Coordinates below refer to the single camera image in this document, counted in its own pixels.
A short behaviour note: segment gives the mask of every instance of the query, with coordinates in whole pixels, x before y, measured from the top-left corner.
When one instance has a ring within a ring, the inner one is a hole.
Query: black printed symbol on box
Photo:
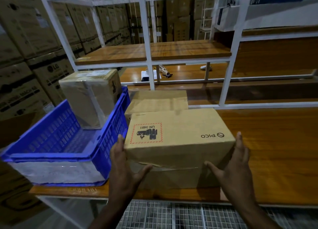
[[[150,140],[154,140],[157,138],[157,129],[147,129],[143,131],[137,131],[137,135],[140,136],[141,139],[143,139],[146,136],[149,136]]]

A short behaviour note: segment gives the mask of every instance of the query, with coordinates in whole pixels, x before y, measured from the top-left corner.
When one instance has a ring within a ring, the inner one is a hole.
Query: white metal shelf rack
[[[81,69],[91,69],[91,68],[109,68],[109,67],[118,67],[118,66],[147,66],[148,70],[153,70],[153,66],[157,66],[159,64],[180,64],[180,63],[207,63],[207,67],[209,67],[210,63],[221,63],[227,62],[228,67],[226,70],[225,78],[223,81],[222,92],[218,105],[196,105],[189,106],[189,108],[202,108],[202,107],[213,107],[215,109],[248,109],[248,108],[286,108],[286,107],[316,107],[318,106],[318,102],[274,102],[274,103],[251,103],[251,104],[225,104],[226,95],[228,92],[228,88],[231,81],[231,76],[233,72],[233,67],[236,59],[236,55],[238,52],[239,43],[241,41],[249,41],[249,40],[266,40],[266,39],[276,39],[276,38],[296,38],[296,37],[318,37],[318,32],[311,33],[297,33],[297,34],[279,34],[279,35],[257,35],[257,36],[248,36],[242,38],[242,31],[244,29],[245,17],[247,14],[248,7],[250,5],[250,0],[240,0],[240,7],[237,22],[235,25],[235,32],[233,37],[233,42],[231,46],[231,57],[225,58],[208,58],[208,59],[180,59],[180,60],[169,60],[169,61],[152,61],[151,52],[150,52],[150,40],[149,40],[149,27],[148,27],[148,18],[146,12],[146,1],[150,1],[151,6],[151,14],[154,14],[154,6],[153,1],[155,0],[42,0],[44,7],[52,21],[54,29],[56,30],[59,39],[61,40],[62,46],[65,49],[65,52],[72,64],[72,67],[75,71]],[[96,14],[94,6],[99,5],[110,5],[110,4],[121,4],[121,3],[130,3],[130,2],[139,2],[140,4],[140,13],[141,13],[141,24],[143,30],[143,37],[145,42],[145,51],[146,51],[146,61],[144,62],[126,62],[126,63],[108,63],[108,64],[99,64],[99,65],[75,65],[75,57],[70,47],[70,44],[67,41],[67,38],[64,34],[62,26],[58,20],[58,17],[54,11],[52,6],[52,2],[64,2],[64,3],[72,3],[90,6],[92,15],[94,17],[94,23],[96,26],[96,30],[99,36],[99,40],[101,42],[101,46],[105,46],[104,39],[101,33],[99,19]],[[218,0],[214,4],[213,13],[216,14],[216,10],[218,7]],[[155,23],[154,15],[152,15],[152,23]],[[214,25],[216,20],[216,15],[214,15],[212,26]],[[209,69],[206,69],[205,79],[198,80],[198,82],[210,82],[213,79],[208,79]],[[150,81],[150,89],[155,89],[155,82],[153,73],[149,72],[149,81]]]

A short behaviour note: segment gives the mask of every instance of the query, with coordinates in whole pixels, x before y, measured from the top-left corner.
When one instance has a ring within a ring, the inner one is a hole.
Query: person's right hand
[[[209,161],[205,162],[220,182],[225,196],[235,207],[256,203],[252,173],[248,166],[249,158],[250,150],[244,146],[241,132],[238,132],[232,158],[224,170],[218,169]]]

